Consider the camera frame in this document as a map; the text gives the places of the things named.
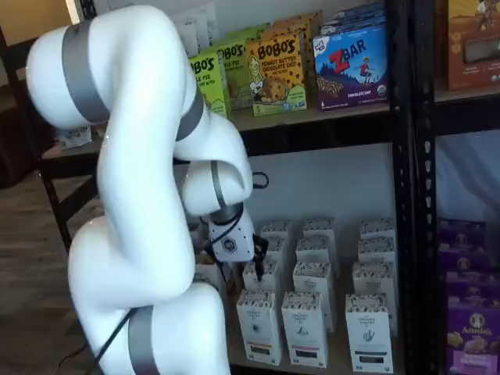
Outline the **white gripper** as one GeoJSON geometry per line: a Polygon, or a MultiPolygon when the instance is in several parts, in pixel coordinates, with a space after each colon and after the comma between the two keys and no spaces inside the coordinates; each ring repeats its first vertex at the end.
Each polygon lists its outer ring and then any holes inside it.
{"type": "Polygon", "coordinates": [[[252,220],[243,205],[232,205],[208,217],[209,241],[226,291],[230,290],[231,268],[229,263],[255,264],[258,282],[263,279],[264,259],[269,241],[254,234],[252,220]]]}

